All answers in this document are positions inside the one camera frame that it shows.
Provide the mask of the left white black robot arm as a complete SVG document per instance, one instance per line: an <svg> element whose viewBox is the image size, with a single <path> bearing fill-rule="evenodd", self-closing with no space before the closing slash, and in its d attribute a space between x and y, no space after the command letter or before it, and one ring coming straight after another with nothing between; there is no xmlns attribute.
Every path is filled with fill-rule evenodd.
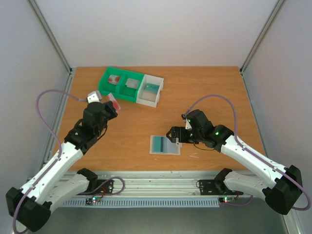
<svg viewBox="0 0 312 234"><path fill-rule="evenodd" d="M26 231L36 232L63 202L78 194L93 194L98 189L98 177L88 169L79 170L63 185L56 183L68 169L85 155L103 136L107 123L117 117L113 102L92 101L83 111L83 117L69 131L59 150L42 169L19 189L12 187L5 195L7 208L13 218L14 233L19 234L16 224Z"/></svg>

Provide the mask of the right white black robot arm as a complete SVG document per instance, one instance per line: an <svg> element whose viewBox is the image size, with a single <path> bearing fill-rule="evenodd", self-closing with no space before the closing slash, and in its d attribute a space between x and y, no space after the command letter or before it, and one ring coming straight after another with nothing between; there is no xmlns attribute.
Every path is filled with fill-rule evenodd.
<svg viewBox="0 0 312 234"><path fill-rule="evenodd" d="M225 168L214 179L218 192L231 190L256 196L281 215L294 208L302 194L302 176L297 167L286 167L270 160L249 147L226 126L214 126L199 109L191 111L183 119L184 127L173 126L167 132L170 142L203 143L207 148L238 161L255 175L241 175Z"/></svg>

